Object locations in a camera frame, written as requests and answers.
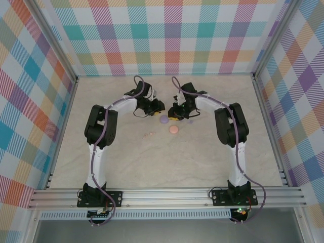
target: black mounting plate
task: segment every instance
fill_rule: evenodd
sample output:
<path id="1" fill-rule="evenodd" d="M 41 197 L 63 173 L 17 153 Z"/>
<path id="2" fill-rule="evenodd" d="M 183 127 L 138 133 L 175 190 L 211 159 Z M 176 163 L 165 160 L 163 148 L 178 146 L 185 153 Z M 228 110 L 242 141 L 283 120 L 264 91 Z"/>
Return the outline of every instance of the black mounting plate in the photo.
<path id="1" fill-rule="evenodd" d="M 258 205 L 258 198 L 255 193 L 255 190 L 250 190 L 250 193 L 248 197 L 251 200 L 251 205 L 256 206 Z M 229 197 L 229 194 L 227 193 L 227 190 L 212 190 L 211 198 L 213 199 L 213 205 L 214 206 L 249 206 L 249 200 L 242 201 L 240 204 L 234 205 L 231 198 Z"/>
<path id="2" fill-rule="evenodd" d="M 106 191 L 106 193 L 112 197 L 112 199 L 116 203 L 116 208 L 119 208 L 122 206 L 122 201 L 123 201 L 123 192 L 122 191 Z M 102 203 L 96 202 L 91 202 L 90 200 L 82 200 L 82 198 L 87 198 L 87 195 L 84 191 L 79 192 L 79 199 L 77 201 L 76 206 L 78 208 L 101 208 L 101 207 L 106 207 L 107 206 L 107 201 L 104 201 Z M 112 201 L 108 199 L 108 207 L 112 207 Z"/>

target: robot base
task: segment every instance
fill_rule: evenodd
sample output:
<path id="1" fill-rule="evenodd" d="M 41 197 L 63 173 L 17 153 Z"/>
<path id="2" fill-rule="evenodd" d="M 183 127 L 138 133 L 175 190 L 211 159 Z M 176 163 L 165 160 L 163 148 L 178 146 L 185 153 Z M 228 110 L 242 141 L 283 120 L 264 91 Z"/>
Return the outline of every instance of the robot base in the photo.
<path id="1" fill-rule="evenodd" d="M 255 190 L 251 189 L 247 194 L 245 200 L 242 200 L 236 204 L 233 203 L 232 199 L 230 198 L 227 190 L 212 190 L 212 199 L 214 206 L 250 206 L 250 202 L 248 198 L 251 200 L 251 206 L 258 205 L 258 199 L 255 193 Z"/>
<path id="2" fill-rule="evenodd" d="M 122 206 L 122 191 L 106 191 L 106 184 L 101 188 L 115 201 L 116 208 Z M 93 188 L 87 183 L 83 185 L 83 190 L 77 195 L 78 200 L 76 206 L 78 208 L 109 208 L 113 207 L 112 201 L 106 197 L 98 188 Z"/>

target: marble surface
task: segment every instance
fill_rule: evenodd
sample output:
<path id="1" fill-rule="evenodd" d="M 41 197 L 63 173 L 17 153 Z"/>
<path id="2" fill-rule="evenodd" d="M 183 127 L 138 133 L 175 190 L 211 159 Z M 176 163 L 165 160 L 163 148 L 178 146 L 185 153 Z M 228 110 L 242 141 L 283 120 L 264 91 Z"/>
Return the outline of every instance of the marble surface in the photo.
<path id="1" fill-rule="evenodd" d="M 118 118 L 115 141 L 105 168 L 107 187 L 213 187 L 227 186 L 229 153 L 218 140 L 212 115 L 161 124 L 177 90 L 170 76 L 146 76 L 166 111 L 138 118 Z M 241 104 L 250 134 L 246 146 L 247 174 L 264 186 L 281 186 L 281 179 L 265 129 L 258 101 L 248 75 L 178 76 L 200 91 L 227 103 Z M 82 77 L 68 120 L 51 188 L 82 188 L 89 166 L 84 129 L 94 104 L 107 105 L 134 88 L 133 77 Z M 177 125 L 172 135 L 169 127 Z M 143 139 L 144 134 L 155 132 Z"/>

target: pink ball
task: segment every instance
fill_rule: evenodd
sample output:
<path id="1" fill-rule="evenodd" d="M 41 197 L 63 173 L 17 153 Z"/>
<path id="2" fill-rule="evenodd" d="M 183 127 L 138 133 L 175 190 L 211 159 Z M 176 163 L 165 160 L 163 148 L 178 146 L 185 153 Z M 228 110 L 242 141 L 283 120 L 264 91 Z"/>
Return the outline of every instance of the pink ball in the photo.
<path id="1" fill-rule="evenodd" d="M 178 133 L 178 131 L 179 131 L 179 128 L 176 125 L 170 126 L 170 128 L 169 128 L 169 132 L 171 134 L 176 134 L 176 133 Z"/>

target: cable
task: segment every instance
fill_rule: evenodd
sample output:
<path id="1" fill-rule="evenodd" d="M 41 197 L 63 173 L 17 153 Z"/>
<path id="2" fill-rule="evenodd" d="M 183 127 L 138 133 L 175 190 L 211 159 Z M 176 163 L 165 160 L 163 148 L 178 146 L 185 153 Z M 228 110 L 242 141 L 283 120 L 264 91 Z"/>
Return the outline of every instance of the cable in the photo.
<path id="1" fill-rule="evenodd" d="M 249 211 L 251 211 L 251 206 L 252 206 L 252 203 L 251 203 L 251 199 L 247 196 L 247 199 L 249 200 L 249 204 L 250 204 L 250 208 L 249 208 Z"/>
<path id="2" fill-rule="evenodd" d="M 188 118 L 192 118 L 192 117 L 195 117 L 195 116 L 199 116 L 199 115 L 200 115 L 200 112 L 198 111 L 198 109 L 196 109 L 196 112 L 197 112 L 198 114 L 196 114 L 196 115 L 191 115 L 191 116 L 189 116 Z"/>
<path id="3" fill-rule="evenodd" d="M 103 190 L 100 186 L 99 186 L 99 184 L 98 184 L 98 182 L 97 182 L 97 180 L 96 180 L 96 178 L 95 178 L 95 174 L 94 174 L 94 172 L 93 172 L 93 164 L 94 164 L 94 160 L 95 160 L 95 154 L 96 154 L 96 146 L 98 145 L 98 143 L 101 141 L 101 139 L 105 136 L 105 133 L 106 133 L 106 130 L 107 130 L 107 121 L 108 121 L 108 111 L 109 111 L 109 109 L 111 108 L 111 107 L 113 107 L 114 105 L 116 105 L 116 104 L 118 104 L 120 101 L 124 101 L 124 100 L 129 100 L 129 99 L 133 99 L 133 98 L 135 98 L 135 97 L 137 97 L 137 96 L 139 96 L 143 91 L 144 91 L 144 79 L 141 77 L 141 76 L 139 76 L 139 75 L 135 75 L 134 76 L 134 82 L 136 83 L 136 81 L 135 81 L 135 79 L 136 79 L 136 77 L 139 77 L 140 79 L 141 79 L 141 81 L 143 82 L 143 85 L 142 85 L 142 89 L 141 89 L 141 91 L 138 93 L 138 94 L 136 94 L 136 95 L 134 95 L 134 96 L 129 96 L 129 97 L 126 97 L 126 98 L 121 98 L 121 99 L 119 99 L 119 100 L 117 100 L 117 101 L 115 101 L 115 102 L 113 102 L 111 105 L 109 105 L 108 107 L 107 107 L 107 109 L 106 109 L 106 112 L 105 112 L 105 124 L 104 124 L 104 126 L 103 126 L 103 130 L 102 130 L 102 133 L 101 133 L 101 135 L 100 135 L 100 137 L 98 138 L 98 140 L 94 143 L 94 145 L 93 145 L 93 153 L 92 153 L 92 157 L 91 157 L 91 165 L 90 165 L 90 170 L 91 170 L 91 175 L 92 175 L 92 180 L 93 180 L 93 182 L 95 183 L 95 185 L 96 185 L 96 187 L 107 197 L 107 198 L 109 198 L 111 201 L 112 201 L 112 204 L 113 204 L 113 208 L 111 209 L 111 210 L 113 210 L 112 211 L 112 214 L 110 215 L 110 217 L 108 218 L 108 219 L 106 219 L 104 222 L 102 222 L 101 224 L 95 224 L 93 221 L 92 221 L 92 218 L 94 217 L 94 216 L 92 216 L 91 218 L 90 218 L 90 222 L 92 223 L 92 225 L 96 225 L 96 226 L 102 226 L 102 225 L 105 225 L 106 223 L 108 223 L 108 221 L 114 216 L 114 214 L 115 214 L 115 211 L 116 211 L 116 203 L 115 203 L 115 201 L 114 201 L 114 199 L 108 194 L 108 193 L 106 193 L 106 191 L 105 190 Z"/>
<path id="4" fill-rule="evenodd" d="M 208 197 L 211 199 L 211 200 L 213 200 L 213 198 L 211 197 L 211 192 L 212 192 L 212 190 L 214 190 L 215 188 L 219 188 L 219 189 L 221 189 L 221 190 L 223 190 L 221 187 L 219 187 L 219 186 L 215 186 L 215 187 L 213 187 L 209 192 L 208 192 Z"/>
<path id="5" fill-rule="evenodd" d="M 139 77 L 139 75 L 135 75 L 135 76 L 134 76 L 134 83 L 135 83 L 136 86 L 137 86 L 136 77 Z M 150 94 L 149 97 L 147 97 L 147 99 L 151 98 L 152 95 L 153 95 L 153 88 L 152 88 L 152 86 L 151 86 L 151 94 Z"/>
<path id="6" fill-rule="evenodd" d="M 146 115 L 146 116 L 138 116 L 138 115 L 135 115 L 135 111 L 136 111 L 136 110 L 134 110 L 134 112 L 133 112 L 133 115 L 134 115 L 134 116 L 139 117 L 139 118 L 146 118 L 146 117 L 148 117 L 148 115 Z"/>
<path id="7" fill-rule="evenodd" d="M 234 117 L 234 115 L 233 115 L 232 110 L 229 108 L 228 105 L 226 105 L 226 104 L 220 102 L 219 100 L 214 99 L 213 97 L 210 97 L 210 96 L 207 96 L 207 95 L 198 94 L 198 93 L 191 93 L 191 92 L 184 91 L 184 90 L 181 88 L 180 82 L 179 82 L 178 79 L 177 79 L 176 77 L 174 77 L 174 76 L 172 77 L 171 80 L 172 80 L 173 85 L 174 85 L 174 86 L 175 86 L 179 91 L 181 91 L 182 93 L 184 93 L 184 94 L 188 94 L 188 95 L 201 96 L 201 97 L 204 97 L 204 98 L 206 98 L 206 99 L 210 99 L 210 100 L 216 102 L 217 104 L 220 104 L 220 105 L 224 106 L 224 107 L 228 110 L 229 114 L 231 115 L 231 118 L 232 118 L 232 120 L 233 120 L 234 130 L 235 130 L 235 157 L 236 157 L 236 165 L 237 165 L 239 171 L 244 175 L 245 178 L 247 178 L 249 181 L 251 181 L 252 183 L 254 183 L 254 184 L 256 184 L 256 185 L 258 185 L 258 186 L 260 186 L 260 187 L 262 188 L 262 190 L 263 190 L 263 194 L 264 194 L 262 204 L 261 204 L 260 208 L 257 210 L 257 212 L 255 213 L 255 215 L 253 215 L 253 216 L 250 217 L 249 219 L 245 220 L 245 223 L 250 222 L 250 221 L 251 221 L 252 219 L 254 219 L 254 218 L 255 218 L 255 217 L 256 217 L 256 216 L 261 212 L 261 210 L 263 209 L 263 207 L 264 207 L 264 205 L 265 205 L 265 201 L 266 201 L 266 191 L 265 191 L 264 186 L 262 186 L 260 183 L 254 181 L 254 180 L 252 180 L 250 177 L 248 177 L 248 176 L 246 175 L 246 173 L 244 172 L 244 170 L 242 170 L 241 166 L 239 165 L 239 161 L 238 161 L 238 130 L 237 130 L 237 124 L 236 124 L 236 122 L 235 122 L 235 117 Z"/>
<path id="8" fill-rule="evenodd" d="M 80 189 L 79 191 L 77 191 L 77 193 L 76 193 L 77 198 L 79 198 L 79 192 L 80 192 L 80 191 L 83 191 L 83 190 Z"/>

